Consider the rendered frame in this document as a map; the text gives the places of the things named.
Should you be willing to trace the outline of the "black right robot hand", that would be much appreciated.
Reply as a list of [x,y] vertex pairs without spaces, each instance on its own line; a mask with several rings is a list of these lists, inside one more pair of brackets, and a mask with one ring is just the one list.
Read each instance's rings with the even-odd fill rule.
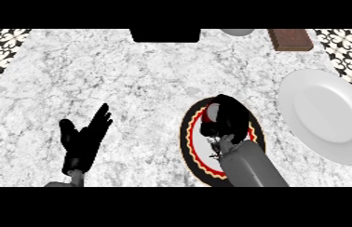
[[234,135],[233,143],[239,144],[248,135],[249,110],[228,95],[221,94],[211,101],[203,112],[202,134],[206,137]]

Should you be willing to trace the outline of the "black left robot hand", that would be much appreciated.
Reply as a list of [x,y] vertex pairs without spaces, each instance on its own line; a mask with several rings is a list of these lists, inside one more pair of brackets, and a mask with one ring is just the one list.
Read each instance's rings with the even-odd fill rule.
[[82,130],[69,119],[60,121],[61,142],[67,150],[63,173],[69,175],[73,170],[89,172],[101,143],[113,123],[109,105],[104,103],[91,122]]

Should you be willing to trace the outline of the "black red rimmed plate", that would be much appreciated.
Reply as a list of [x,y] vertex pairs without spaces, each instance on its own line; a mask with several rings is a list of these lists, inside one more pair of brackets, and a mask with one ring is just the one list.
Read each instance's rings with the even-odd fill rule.
[[189,109],[181,125],[181,150],[190,171],[212,187],[231,187],[217,152],[208,137],[202,134],[203,114],[215,97],[200,100]]

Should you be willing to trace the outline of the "white plate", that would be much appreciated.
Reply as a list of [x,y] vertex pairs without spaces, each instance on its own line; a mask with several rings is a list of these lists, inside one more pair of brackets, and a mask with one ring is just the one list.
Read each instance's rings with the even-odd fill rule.
[[326,159],[352,166],[352,85],[323,70],[285,78],[280,110],[305,146]]

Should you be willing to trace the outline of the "grey round bowl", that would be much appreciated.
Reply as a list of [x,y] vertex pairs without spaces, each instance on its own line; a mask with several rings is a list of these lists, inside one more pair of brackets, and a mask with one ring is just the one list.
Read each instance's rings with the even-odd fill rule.
[[246,36],[254,33],[255,29],[221,29],[231,36]]

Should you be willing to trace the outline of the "brown wooden block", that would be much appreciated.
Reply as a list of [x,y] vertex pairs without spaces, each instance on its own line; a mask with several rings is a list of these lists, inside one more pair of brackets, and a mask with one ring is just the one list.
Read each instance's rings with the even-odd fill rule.
[[268,33],[277,51],[310,51],[314,48],[305,29],[270,29]]

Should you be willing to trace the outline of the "black appliance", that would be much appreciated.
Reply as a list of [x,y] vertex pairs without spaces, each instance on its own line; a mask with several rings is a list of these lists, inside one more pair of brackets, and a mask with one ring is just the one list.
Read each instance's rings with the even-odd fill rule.
[[197,43],[200,29],[132,29],[131,35],[137,43]]

